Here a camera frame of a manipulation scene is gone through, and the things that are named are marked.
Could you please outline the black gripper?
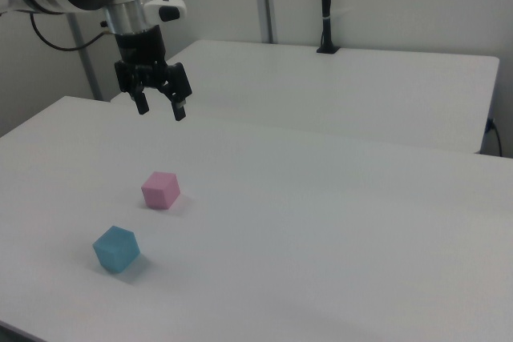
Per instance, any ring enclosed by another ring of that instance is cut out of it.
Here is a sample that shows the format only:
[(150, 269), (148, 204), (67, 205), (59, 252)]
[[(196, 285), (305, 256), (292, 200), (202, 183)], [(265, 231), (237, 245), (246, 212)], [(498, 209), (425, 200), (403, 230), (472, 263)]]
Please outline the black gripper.
[(188, 76), (181, 62), (168, 66), (159, 26), (136, 34), (116, 34), (121, 59), (115, 63), (119, 89), (128, 93), (140, 115), (149, 112), (144, 87), (159, 88), (169, 100), (177, 122), (186, 117), (186, 99), (192, 95)]

